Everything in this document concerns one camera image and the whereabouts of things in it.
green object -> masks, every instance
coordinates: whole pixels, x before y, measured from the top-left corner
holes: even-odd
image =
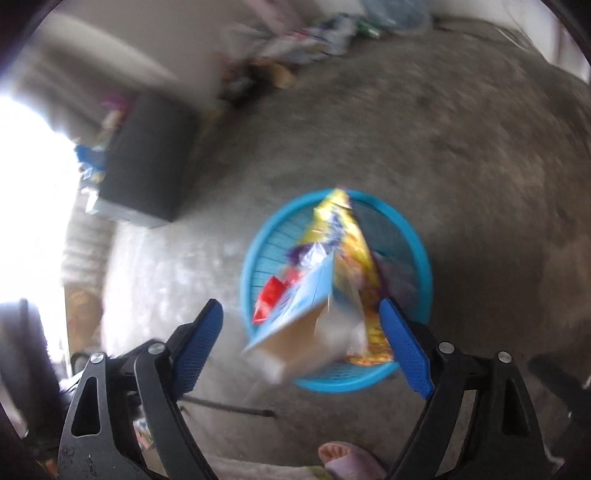
[[[365,18],[357,20],[357,33],[364,37],[374,38],[376,40],[379,40],[382,36],[382,31],[378,27],[372,25]]]

gray floor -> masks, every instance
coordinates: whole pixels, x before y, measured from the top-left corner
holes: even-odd
[[[256,379],[239,356],[249,243],[285,202],[341,185],[390,203],[420,234],[440,339],[479,355],[508,350],[520,365],[557,351],[583,380],[591,372],[590,128],[588,87],[509,44],[441,32],[360,43],[224,120],[194,161],[177,222],[120,226],[105,345],[122,353],[166,338],[215,297],[225,325],[196,394],[243,403]],[[565,409],[524,375],[552,443]],[[305,465],[337,439],[392,463],[423,406],[402,377],[346,395],[286,385],[256,403],[280,419],[189,407],[202,449]]]

metal screw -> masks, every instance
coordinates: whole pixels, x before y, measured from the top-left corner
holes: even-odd
[[[153,343],[152,345],[150,345],[148,347],[148,352],[150,352],[152,355],[158,355],[158,354],[164,352],[165,348],[166,348],[166,345],[163,343]]]
[[[507,352],[499,352],[499,360],[501,362],[503,362],[504,364],[510,364],[511,360],[513,360],[513,358]]]
[[[439,344],[439,351],[442,352],[442,353],[450,354],[450,353],[453,353],[453,351],[455,349],[456,348],[451,343],[449,343],[449,342],[441,342]]]
[[[96,353],[93,353],[90,356],[90,362],[93,363],[93,364],[99,364],[99,363],[101,363],[103,361],[104,358],[105,358],[105,354],[104,353],[102,353],[102,352],[96,352]]]

blue plastic basket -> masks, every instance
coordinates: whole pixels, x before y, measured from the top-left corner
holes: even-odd
[[[310,225],[316,207],[332,190],[311,192],[296,198],[262,226],[246,255],[242,270],[241,302],[243,322],[250,338],[257,327],[252,324],[254,304],[272,275],[286,264],[286,253],[296,245]],[[433,280],[427,253],[410,224],[390,205],[361,192],[348,191],[355,214],[372,250],[409,265],[417,288],[416,302],[407,309],[412,320],[427,323],[433,301]],[[360,367],[335,362],[309,377],[294,382],[308,390],[344,393],[370,387],[391,375],[398,363]]]

blue gripper pad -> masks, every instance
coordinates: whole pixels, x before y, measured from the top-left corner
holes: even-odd
[[[184,341],[183,348],[174,361],[172,391],[175,399],[195,388],[199,374],[222,330],[223,309],[218,301],[210,300],[201,315],[201,321],[188,333],[190,337]]]
[[[429,373],[429,359],[391,300],[380,302],[379,321],[408,385],[425,400],[430,398],[435,386]]]

